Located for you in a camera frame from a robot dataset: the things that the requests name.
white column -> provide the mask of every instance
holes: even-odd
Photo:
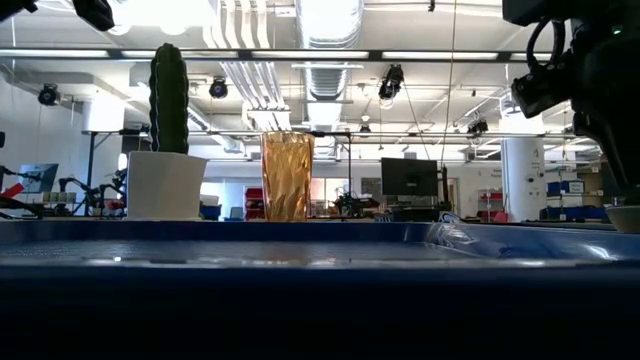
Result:
[[[540,219],[547,206],[542,139],[502,140],[502,189],[510,222]]]

cactus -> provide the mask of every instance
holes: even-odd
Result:
[[[149,87],[151,150],[187,154],[189,80],[180,49],[171,44],[158,48],[151,62]]]

ceiling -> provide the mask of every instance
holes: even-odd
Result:
[[[188,4],[198,0],[163,0]],[[453,13],[453,0],[437,1],[436,10],[426,10],[428,1],[365,0],[365,11],[358,47],[362,49],[420,49],[426,51],[473,50],[480,52],[518,51],[524,52],[532,28],[519,28],[501,19],[501,0],[460,0],[457,14]],[[206,48],[199,26],[191,26],[179,36],[169,36],[158,26],[133,26],[123,36],[95,31],[74,12],[64,7],[60,0],[41,0],[39,4],[60,10],[41,7],[34,14],[22,13],[14,17],[14,23],[0,24],[0,47],[71,47],[71,48],[143,48],[155,49],[165,42],[180,48]],[[294,5],[293,0],[268,0],[268,33],[274,48],[298,48],[298,31],[295,17],[278,16]],[[551,51],[552,34],[545,29],[538,41],[537,51]],[[148,63],[115,61],[58,61],[58,60],[18,60],[15,67],[9,59],[0,59],[7,70],[39,73],[89,73],[130,97],[130,103],[137,103],[137,109],[148,106],[147,93],[138,83],[146,83],[149,76]],[[305,119],[305,91],[302,73],[291,68],[292,63],[277,62],[278,80],[291,108],[292,124]],[[385,74],[387,63],[363,63],[362,69],[352,70],[341,121],[357,131],[363,115],[370,116],[373,131],[387,132],[453,131],[454,125],[464,128],[468,120],[465,114],[478,110],[487,119],[490,128],[497,128],[500,117],[498,100],[492,99],[497,93],[508,88],[515,77],[527,73],[524,64],[402,64],[407,84],[394,100],[389,110],[381,110],[377,99],[377,87]],[[191,103],[203,113],[211,116],[212,123],[219,129],[246,129],[239,118],[228,115],[242,113],[242,98],[230,86],[229,96],[214,100],[208,94],[208,86],[214,76],[224,72],[216,62],[188,61],[189,77],[199,83],[194,89]],[[28,84],[38,88],[37,80]],[[62,92],[80,91],[73,87],[61,88]],[[452,89],[451,97],[447,93]],[[572,114],[561,104],[544,113],[543,120],[548,131],[560,131],[571,123]],[[144,111],[128,109],[126,121],[146,121]]]

black monitor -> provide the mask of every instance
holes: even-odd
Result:
[[[438,162],[382,158],[382,194],[438,196]]]
[[[20,173],[38,176],[40,181],[35,179],[20,178],[20,183],[24,186],[23,194],[39,194],[41,192],[51,192],[53,183],[58,173],[58,164],[22,165]]]

